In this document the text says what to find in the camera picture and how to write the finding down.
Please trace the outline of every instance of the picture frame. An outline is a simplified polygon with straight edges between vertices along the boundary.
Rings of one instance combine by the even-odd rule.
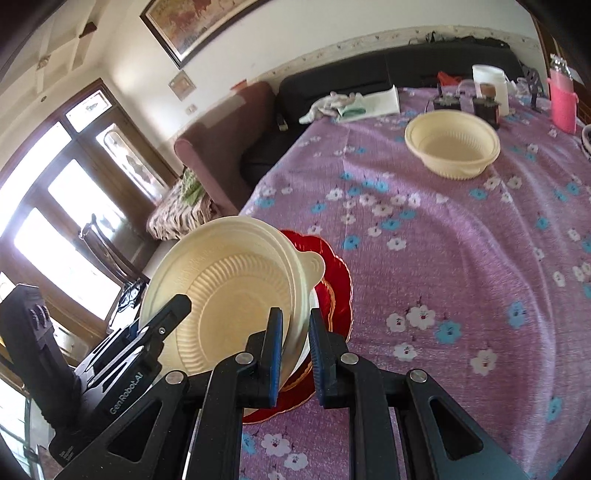
[[[270,0],[150,0],[140,18],[182,69],[200,50]]]
[[[195,91],[195,84],[184,70],[178,72],[168,86],[181,102]]]

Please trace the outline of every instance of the glass door panel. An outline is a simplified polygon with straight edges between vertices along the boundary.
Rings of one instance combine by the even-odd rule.
[[[147,162],[116,124],[108,126],[96,136],[96,140],[146,197],[153,203],[162,200],[168,187],[156,178]]]
[[[76,160],[68,163],[48,191],[80,228],[90,222],[94,213],[103,233],[112,239],[124,222],[121,210]]]
[[[77,252],[39,210],[28,215],[14,245],[73,300],[97,317],[107,317],[121,288]]]

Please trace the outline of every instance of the framed painting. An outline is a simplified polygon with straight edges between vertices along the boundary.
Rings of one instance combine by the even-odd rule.
[[[140,18],[178,68],[269,0],[150,0]]]

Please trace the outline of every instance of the ceiling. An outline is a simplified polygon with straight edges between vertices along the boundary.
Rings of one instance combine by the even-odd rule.
[[[100,60],[117,26],[109,25],[109,7],[121,3],[128,2],[68,0],[32,34],[0,82],[0,130],[58,82]],[[90,22],[97,30],[81,37]]]

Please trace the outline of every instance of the white container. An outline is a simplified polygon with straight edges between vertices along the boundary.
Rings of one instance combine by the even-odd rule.
[[[429,170],[452,180],[480,175],[501,152],[499,135],[487,122],[456,110],[419,115],[406,127],[404,140]]]
[[[191,313],[170,333],[159,357],[163,374],[195,375],[244,350],[251,333],[280,307],[284,340],[280,385],[306,344],[310,292],[324,275],[314,252],[298,252],[285,235],[247,216],[216,219],[185,236],[164,257],[142,303],[143,327],[173,295],[191,299]]]
[[[491,65],[473,65],[472,76],[476,86],[476,96],[482,97],[480,91],[481,83],[490,83],[495,86],[496,97],[495,100],[499,103],[499,115],[509,115],[509,79],[502,69],[493,67]]]

